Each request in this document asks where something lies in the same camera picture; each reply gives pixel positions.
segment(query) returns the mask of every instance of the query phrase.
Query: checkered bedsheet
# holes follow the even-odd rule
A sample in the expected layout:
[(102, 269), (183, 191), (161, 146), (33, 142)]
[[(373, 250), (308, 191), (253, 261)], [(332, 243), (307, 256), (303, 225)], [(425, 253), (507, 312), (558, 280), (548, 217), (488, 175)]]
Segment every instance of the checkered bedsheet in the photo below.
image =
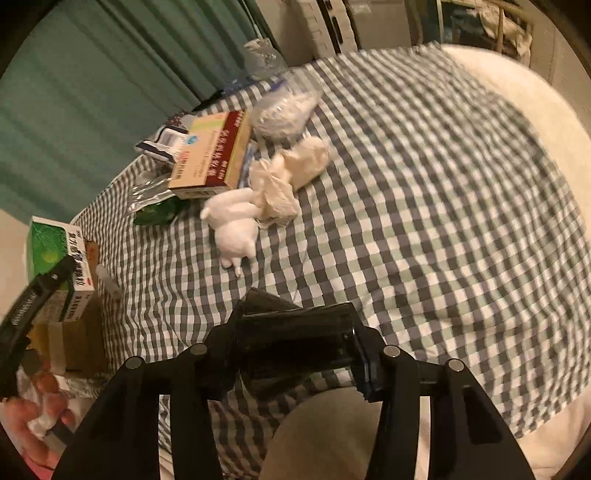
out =
[[(255, 286), (304, 307), (353, 302), (416, 358), (463, 359), (514, 434), (534, 430), (590, 375), (589, 246), (564, 177), (523, 116), (437, 46), (307, 68), (325, 88), (307, 130), (338, 155), (298, 195), (299, 218), (261, 231), (243, 278), (220, 267), (199, 202), (170, 226), (132, 225), (126, 198), (150, 167), (142, 157), (79, 216), (125, 289), (121, 304), (102, 295), (112, 367), (177, 355)], [(268, 88), (208, 112), (249, 107)], [(259, 143), (263, 156), (289, 146)], [(269, 403), (240, 385), (211, 402), (225, 474), (256, 477), (298, 403), (350, 384), (345, 370), (325, 372)], [(160, 439), (170, 448), (167, 398)]]

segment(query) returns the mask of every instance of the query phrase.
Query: teal curtain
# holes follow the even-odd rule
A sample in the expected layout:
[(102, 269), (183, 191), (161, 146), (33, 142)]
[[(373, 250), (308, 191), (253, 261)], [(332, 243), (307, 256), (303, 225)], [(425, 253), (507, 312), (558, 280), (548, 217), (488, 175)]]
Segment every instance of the teal curtain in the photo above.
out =
[(133, 145), (242, 71), (237, 0), (63, 0), (0, 79), (0, 209), (69, 221)]

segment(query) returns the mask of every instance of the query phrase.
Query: clear plastic bag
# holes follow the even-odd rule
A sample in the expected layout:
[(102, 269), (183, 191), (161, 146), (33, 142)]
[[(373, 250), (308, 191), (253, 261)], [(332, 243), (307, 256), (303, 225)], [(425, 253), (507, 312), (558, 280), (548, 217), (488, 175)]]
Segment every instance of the clear plastic bag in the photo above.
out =
[(281, 54), (268, 38), (256, 38), (244, 44), (244, 67), (255, 80), (265, 80), (287, 70)]
[(129, 194), (127, 213), (139, 212), (148, 205), (174, 197), (173, 191), (168, 188), (171, 175), (170, 170), (150, 170), (140, 173)]
[(282, 156), (276, 155), (273, 161), (263, 158), (251, 165), (250, 182), (254, 191), (251, 201), (261, 209), (258, 220), (263, 228), (273, 223), (285, 226), (301, 214), (282, 161)]
[(38, 371), (35, 375), (51, 375), (55, 378), (59, 393), (40, 393), (34, 385), (34, 381), (25, 373), (23, 367), (17, 370), (17, 389), (18, 395), (25, 400), (35, 403), (41, 415), (27, 423), (27, 426), (40, 440), (45, 440), (47, 430), (52, 428), (57, 419), (50, 416), (46, 410), (47, 402), (55, 395), (63, 395), (67, 400), (67, 408), (74, 414), (76, 425), (79, 425), (90, 406), (98, 398), (100, 391), (107, 383), (104, 375), (97, 375), (90, 378), (66, 378), (60, 375), (49, 374), (48, 372)]
[(251, 125), (263, 137), (295, 137), (302, 133), (322, 96), (320, 83), (306, 69), (294, 69), (251, 111)]

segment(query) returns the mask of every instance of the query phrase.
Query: plastic bag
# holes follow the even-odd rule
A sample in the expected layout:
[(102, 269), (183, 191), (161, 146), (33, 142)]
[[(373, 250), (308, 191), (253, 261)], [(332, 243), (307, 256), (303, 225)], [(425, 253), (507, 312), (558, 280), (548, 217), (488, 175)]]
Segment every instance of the plastic bag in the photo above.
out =
[(289, 179), (280, 173), (280, 167), (273, 165), (279, 158), (281, 156), (276, 155), (273, 162), (263, 158), (251, 165), (251, 188), (255, 192), (251, 201), (262, 210), (258, 218), (262, 226), (273, 223), (285, 226), (301, 214), (300, 203), (294, 197)]
[(294, 192), (326, 170), (333, 148), (319, 137), (305, 137), (293, 149), (281, 150)]
[(251, 125), (264, 137), (295, 137), (303, 131), (321, 96), (313, 74), (294, 69), (252, 109)]
[(173, 191), (168, 188), (171, 175), (170, 170), (140, 173), (129, 194), (127, 213), (139, 212), (148, 205), (174, 197)]
[[(55, 378), (59, 394), (64, 395), (67, 400), (67, 408), (74, 414), (76, 425), (80, 424), (90, 406), (98, 398), (101, 389), (106, 384), (106, 377), (97, 376), (94, 379), (88, 378), (65, 378), (59, 375), (49, 374), (48, 372), (38, 371), (33, 375), (43, 375)], [(25, 400), (35, 403), (41, 415), (27, 423), (27, 426), (40, 440), (46, 439), (47, 430), (52, 428), (57, 419), (47, 412), (47, 403), (58, 393), (40, 393), (36, 389), (33, 380), (25, 373), (23, 367), (17, 370), (17, 389), (18, 395)]]
[(173, 196), (162, 202), (146, 205), (139, 212), (135, 212), (134, 225), (168, 225), (188, 202), (189, 200)]
[(265, 80), (287, 70), (281, 54), (268, 38), (256, 38), (244, 44), (244, 67), (255, 80)]

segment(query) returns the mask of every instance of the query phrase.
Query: white plush toy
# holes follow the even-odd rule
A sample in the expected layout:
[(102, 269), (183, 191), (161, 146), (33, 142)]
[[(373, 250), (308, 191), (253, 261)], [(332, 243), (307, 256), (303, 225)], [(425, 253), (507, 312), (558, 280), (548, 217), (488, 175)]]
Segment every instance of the white plush toy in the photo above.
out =
[(253, 197), (252, 189), (230, 190), (207, 200), (201, 210), (201, 220), (215, 230), (222, 266), (234, 266), (237, 277), (242, 276), (242, 258), (256, 257), (259, 226), (255, 217), (261, 209), (250, 203)]

